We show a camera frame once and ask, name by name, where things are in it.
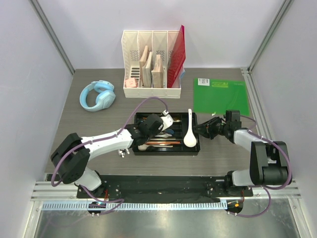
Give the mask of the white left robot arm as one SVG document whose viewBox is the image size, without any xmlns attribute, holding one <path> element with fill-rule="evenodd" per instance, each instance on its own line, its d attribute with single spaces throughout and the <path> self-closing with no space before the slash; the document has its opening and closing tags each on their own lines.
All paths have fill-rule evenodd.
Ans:
<svg viewBox="0 0 317 238">
<path fill-rule="evenodd" d="M 106 184 L 96 171 L 87 167 L 88 162 L 102 154 L 143 145 L 172 124 L 172 117 L 165 112 L 162 117 L 150 114 L 137 124 L 126 123 L 111 133 L 91 137 L 79 137 L 77 133 L 68 135 L 51 155 L 55 166 L 51 185 L 75 183 L 93 197 L 102 197 Z"/>
</svg>

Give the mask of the blue plastic spoon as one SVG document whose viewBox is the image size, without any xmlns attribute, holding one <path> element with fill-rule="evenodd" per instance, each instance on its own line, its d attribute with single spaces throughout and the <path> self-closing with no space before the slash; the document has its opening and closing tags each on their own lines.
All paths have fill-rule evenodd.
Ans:
<svg viewBox="0 0 317 238">
<path fill-rule="evenodd" d="M 166 130 L 163 131 L 164 133 L 167 133 L 167 134 L 170 134 L 170 135 L 173 135 L 174 134 L 174 130 L 168 128 Z"/>
</svg>

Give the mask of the white plastic spoon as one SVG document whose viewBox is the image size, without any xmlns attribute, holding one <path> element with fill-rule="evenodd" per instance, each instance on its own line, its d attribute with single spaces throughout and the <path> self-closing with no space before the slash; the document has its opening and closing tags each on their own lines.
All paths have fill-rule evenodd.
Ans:
<svg viewBox="0 0 317 238">
<path fill-rule="evenodd" d="M 167 134 L 167 133 L 163 133 L 163 134 L 156 135 L 155 138 L 170 138 L 172 136 L 173 135 L 170 135 L 170 134 Z"/>
</svg>

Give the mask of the black cutlery tray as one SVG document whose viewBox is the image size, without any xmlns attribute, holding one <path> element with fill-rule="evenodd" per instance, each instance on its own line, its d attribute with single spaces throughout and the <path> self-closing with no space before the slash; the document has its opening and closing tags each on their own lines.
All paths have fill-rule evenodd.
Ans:
<svg viewBox="0 0 317 238">
<path fill-rule="evenodd" d="M 154 136 L 145 146 L 132 148 L 136 156 L 197 156 L 200 152 L 199 135 L 194 134 L 196 145 L 188 147 L 183 139 L 188 131 L 189 117 L 187 112 L 171 113 L 173 124 L 168 129 Z"/>
</svg>

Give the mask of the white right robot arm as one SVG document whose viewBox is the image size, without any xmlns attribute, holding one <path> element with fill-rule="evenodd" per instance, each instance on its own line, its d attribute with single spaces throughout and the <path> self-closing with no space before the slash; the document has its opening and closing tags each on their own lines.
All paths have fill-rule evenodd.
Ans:
<svg viewBox="0 0 317 238">
<path fill-rule="evenodd" d="M 193 131 L 205 138 L 212 140 L 221 135 L 250 153 L 248 169 L 227 173 L 227 181 L 223 184 L 225 193 L 234 196 L 247 186 L 279 190 L 291 184 L 292 170 L 286 143 L 271 141 L 243 127 L 241 117 L 239 110 L 227 110 L 223 119 L 214 117 L 193 126 Z"/>
</svg>

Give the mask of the small white ceramic spoon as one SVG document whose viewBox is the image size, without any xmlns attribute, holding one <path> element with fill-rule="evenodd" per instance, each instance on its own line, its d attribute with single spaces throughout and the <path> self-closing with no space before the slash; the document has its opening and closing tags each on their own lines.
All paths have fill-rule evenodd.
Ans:
<svg viewBox="0 0 317 238">
<path fill-rule="evenodd" d="M 143 145 L 138 146 L 138 150 L 140 150 L 140 151 L 146 151 L 147 148 L 148 148 L 147 144 L 143 144 Z"/>
</svg>

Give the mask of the light blue headphones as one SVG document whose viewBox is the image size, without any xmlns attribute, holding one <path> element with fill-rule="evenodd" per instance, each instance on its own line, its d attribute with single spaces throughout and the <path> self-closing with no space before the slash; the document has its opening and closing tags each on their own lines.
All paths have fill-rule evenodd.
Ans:
<svg viewBox="0 0 317 238">
<path fill-rule="evenodd" d="M 87 104 L 88 94 L 94 90 L 98 93 L 95 105 L 90 107 Z M 81 92 L 79 97 L 80 105 L 83 109 L 89 112 L 97 112 L 103 109 L 108 109 L 114 102 L 116 95 L 114 93 L 114 85 L 108 81 L 99 80 L 93 81 L 87 85 Z"/>
</svg>

